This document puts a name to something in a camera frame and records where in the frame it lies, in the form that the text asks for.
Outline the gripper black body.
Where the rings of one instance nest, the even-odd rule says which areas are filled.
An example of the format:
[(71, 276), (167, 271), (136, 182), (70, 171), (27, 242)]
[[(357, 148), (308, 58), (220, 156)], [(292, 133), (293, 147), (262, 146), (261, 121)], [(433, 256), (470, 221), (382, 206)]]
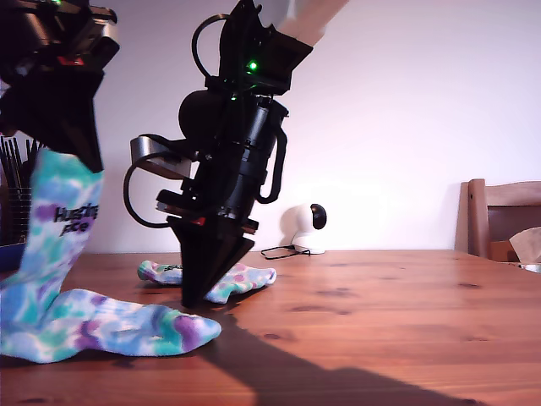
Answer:
[(181, 179), (181, 191), (162, 190), (157, 209), (167, 214), (169, 228), (255, 233), (259, 223), (250, 218), (254, 203), (271, 201), (260, 193), (270, 156), (269, 146), (231, 145), (201, 155), (193, 178), (177, 168), (169, 170), (164, 176)]

